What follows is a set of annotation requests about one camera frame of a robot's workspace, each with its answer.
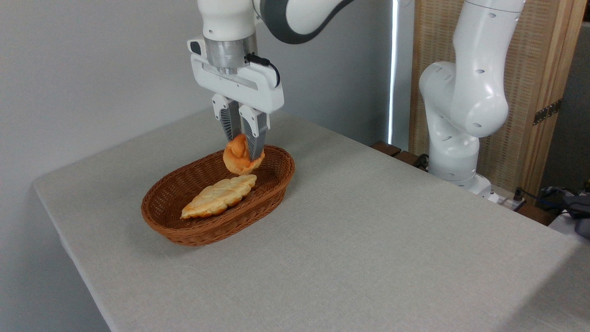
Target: woven rattan panel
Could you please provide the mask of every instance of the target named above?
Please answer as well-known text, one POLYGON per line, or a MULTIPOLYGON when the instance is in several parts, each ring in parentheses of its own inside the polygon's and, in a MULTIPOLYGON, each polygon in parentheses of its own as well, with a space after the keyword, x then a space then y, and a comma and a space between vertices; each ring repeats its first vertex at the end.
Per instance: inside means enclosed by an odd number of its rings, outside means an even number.
MULTIPOLYGON (((426 114, 418 79, 431 63, 454 61, 453 33, 462 6, 463 0, 416 3, 410 134, 414 154, 428 153, 426 114)), ((506 59, 504 83, 510 113, 498 132, 481 140, 477 171, 507 190, 517 186, 522 172, 557 6, 556 0, 527 0, 506 59)))

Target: light strip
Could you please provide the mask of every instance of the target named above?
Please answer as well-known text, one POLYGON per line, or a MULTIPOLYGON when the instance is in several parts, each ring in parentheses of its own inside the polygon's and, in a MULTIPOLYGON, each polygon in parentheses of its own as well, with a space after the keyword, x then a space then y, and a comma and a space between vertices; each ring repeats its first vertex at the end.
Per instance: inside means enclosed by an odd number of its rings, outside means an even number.
POLYGON ((391 14, 391 78, 389 82, 389 130, 387 134, 387 143, 393 144, 394 140, 394 87, 395 87, 395 70, 398 65, 398 13, 399 1, 392 0, 393 11, 391 14))

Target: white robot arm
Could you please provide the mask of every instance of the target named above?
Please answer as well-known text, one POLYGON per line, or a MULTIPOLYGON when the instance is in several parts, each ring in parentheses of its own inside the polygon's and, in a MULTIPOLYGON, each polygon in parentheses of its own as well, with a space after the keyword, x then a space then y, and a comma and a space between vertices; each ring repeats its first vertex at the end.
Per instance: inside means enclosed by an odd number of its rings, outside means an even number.
POLYGON ((301 44, 318 35, 352 0, 198 0, 203 38, 188 41, 195 79, 215 92, 215 117, 228 140, 246 134, 250 158, 262 153, 269 114, 284 104, 276 67, 257 56, 255 25, 301 44))
MULTIPOLYGON (((262 152, 268 115, 284 103, 278 70, 256 56, 255 25, 264 22, 282 42, 305 43, 351 2, 197 1, 204 37, 188 43, 195 78, 216 93, 215 116, 227 138, 245 132, 251 159, 262 152)), ((504 61, 524 3, 466 0, 453 39, 457 63, 432 64, 420 80, 431 137, 430 173, 486 198, 489 181, 476 175, 478 138, 506 120, 504 61)))
POLYGON ((504 63, 525 0, 466 0, 455 34, 456 64, 424 70, 419 87, 430 135, 428 171, 490 200, 490 182, 476 174, 479 138, 504 124, 504 63))

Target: brown wicker basket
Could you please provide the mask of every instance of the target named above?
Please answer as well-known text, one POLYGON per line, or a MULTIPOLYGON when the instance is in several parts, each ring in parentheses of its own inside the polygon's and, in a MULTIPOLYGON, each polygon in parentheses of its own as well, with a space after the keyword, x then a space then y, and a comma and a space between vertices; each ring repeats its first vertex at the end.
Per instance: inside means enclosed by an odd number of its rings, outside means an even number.
POLYGON ((230 173, 223 162, 223 150, 178 168, 153 185, 142 201, 146 223, 170 241, 185 246, 207 245, 223 240, 271 213, 283 201, 295 163, 289 153, 266 145, 258 178, 250 194, 219 216, 180 219, 182 209, 201 190, 230 173))

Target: white wall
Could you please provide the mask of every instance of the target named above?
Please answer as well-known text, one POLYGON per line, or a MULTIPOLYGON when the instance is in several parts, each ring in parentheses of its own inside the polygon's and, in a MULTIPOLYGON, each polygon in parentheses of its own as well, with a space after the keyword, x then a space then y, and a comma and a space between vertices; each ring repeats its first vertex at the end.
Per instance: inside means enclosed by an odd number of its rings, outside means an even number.
MULTIPOLYGON (((299 47, 260 29, 285 110, 384 139, 390 6, 353 2, 299 47)), ((185 47, 200 26, 194 0, 0 0, 0 331, 107 330, 31 183, 209 108, 185 47)))

